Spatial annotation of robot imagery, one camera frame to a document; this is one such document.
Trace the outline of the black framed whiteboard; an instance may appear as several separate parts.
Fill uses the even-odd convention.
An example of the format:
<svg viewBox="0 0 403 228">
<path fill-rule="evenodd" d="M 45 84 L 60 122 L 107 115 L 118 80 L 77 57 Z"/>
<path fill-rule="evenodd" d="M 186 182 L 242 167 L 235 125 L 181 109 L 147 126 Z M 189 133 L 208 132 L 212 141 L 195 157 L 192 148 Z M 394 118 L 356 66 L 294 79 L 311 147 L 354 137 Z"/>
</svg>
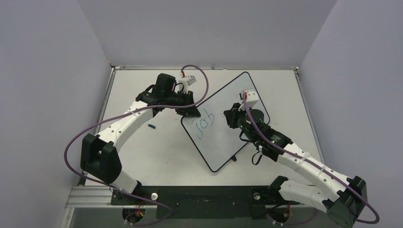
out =
<svg viewBox="0 0 403 228">
<path fill-rule="evenodd" d="M 220 70 L 207 71 L 209 93 L 197 105 L 200 117 L 184 117 L 181 124 L 212 173 L 218 173 L 231 158 L 247 143 L 241 141 L 241 130 L 231 129 L 225 116 L 233 104 L 241 103 L 240 93 L 254 91 L 260 97 L 257 86 L 266 82 L 271 71 L 268 70 Z"/>
</svg>

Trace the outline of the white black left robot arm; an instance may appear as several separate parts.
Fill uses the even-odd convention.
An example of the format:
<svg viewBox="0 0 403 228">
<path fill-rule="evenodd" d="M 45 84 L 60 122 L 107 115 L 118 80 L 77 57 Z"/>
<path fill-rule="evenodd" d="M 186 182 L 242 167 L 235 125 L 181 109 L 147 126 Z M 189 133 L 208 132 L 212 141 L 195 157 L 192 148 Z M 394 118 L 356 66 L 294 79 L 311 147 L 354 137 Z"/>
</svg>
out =
<svg viewBox="0 0 403 228">
<path fill-rule="evenodd" d="M 180 80 L 161 73 L 156 83 L 141 92 L 125 112 L 125 117 L 115 121 L 96 135 L 87 134 L 82 140 L 80 167 L 106 184 L 123 190 L 123 198 L 129 204 L 141 200 L 141 183 L 127 174 L 119 158 L 119 151 L 125 142 L 144 123 L 151 120 L 164 106 L 175 106 L 177 114 L 185 117 L 199 117 L 194 106 L 193 92 L 189 86 L 196 82 L 194 76 Z"/>
</svg>

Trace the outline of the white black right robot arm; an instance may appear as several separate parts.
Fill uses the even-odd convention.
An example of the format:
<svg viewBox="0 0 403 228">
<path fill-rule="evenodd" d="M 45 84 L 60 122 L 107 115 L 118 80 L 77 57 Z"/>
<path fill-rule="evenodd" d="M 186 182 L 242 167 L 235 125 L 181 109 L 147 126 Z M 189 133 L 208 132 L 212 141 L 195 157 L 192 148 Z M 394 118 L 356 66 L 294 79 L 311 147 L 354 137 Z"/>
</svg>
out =
<svg viewBox="0 0 403 228">
<path fill-rule="evenodd" d="M 290 138 L 264 122 L 264 113 L 258 109 L 248 112 L 240 103 L 223 112 L 227 125 L 240 129 L 258 154 L 289 167 L 310 185 L 303 185 L 287 177 L 278 176 L 269 186 L 272 202 L 295 201 L 326 213 L 332 221 L 351 228 L 364 209 L 367 200 L 366 182 L 359 176 L 351 178 L 327 167 L 302 150 Z"/>
</svg>

